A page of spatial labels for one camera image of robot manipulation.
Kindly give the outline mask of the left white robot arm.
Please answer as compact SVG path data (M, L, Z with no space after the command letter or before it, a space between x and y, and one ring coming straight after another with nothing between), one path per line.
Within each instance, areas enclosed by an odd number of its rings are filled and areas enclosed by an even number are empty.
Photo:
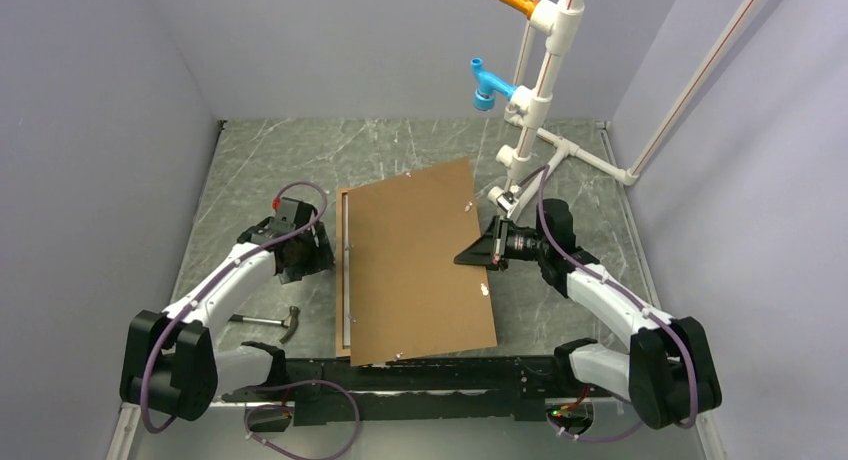
M228 351L216 346L237 310L272 277L288 284L334 266L322 209L289 197L275 199L272 209L191 291L131 320L119 384L123 401L193 421L215 398L236 390L250 388L264 400L285 391L290 377L282 348L257 341Z

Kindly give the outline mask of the brown wooden picture frame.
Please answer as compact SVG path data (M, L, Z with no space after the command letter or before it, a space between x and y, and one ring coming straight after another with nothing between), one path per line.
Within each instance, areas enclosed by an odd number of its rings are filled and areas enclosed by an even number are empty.
M336 315L335 315L335 356L350 356L351 324L349 289L349 242L348 242L348 188L341 188L336 195L335 227L335 275L336 275Z

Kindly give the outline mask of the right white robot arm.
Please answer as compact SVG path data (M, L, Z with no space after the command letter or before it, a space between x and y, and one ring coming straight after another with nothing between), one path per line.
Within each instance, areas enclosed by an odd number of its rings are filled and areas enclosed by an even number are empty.
M657 309L620 284L578 245L565 201L544 199L532 227L493 217L454 258L457 265L490 271L503 271L512 260L535 263L550 287L586 308L627 348L618 352L591 338L557 347L550 371L557 391L574 395L583 387L600 387L628 401L654 430L688 426L722 404L703 325Z

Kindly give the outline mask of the brown cardboard backing board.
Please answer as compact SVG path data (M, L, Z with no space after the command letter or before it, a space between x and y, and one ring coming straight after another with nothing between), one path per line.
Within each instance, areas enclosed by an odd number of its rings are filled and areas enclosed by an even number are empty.
M494 347L487 272L455 265L480 235L461 157L348 193L354 366Z

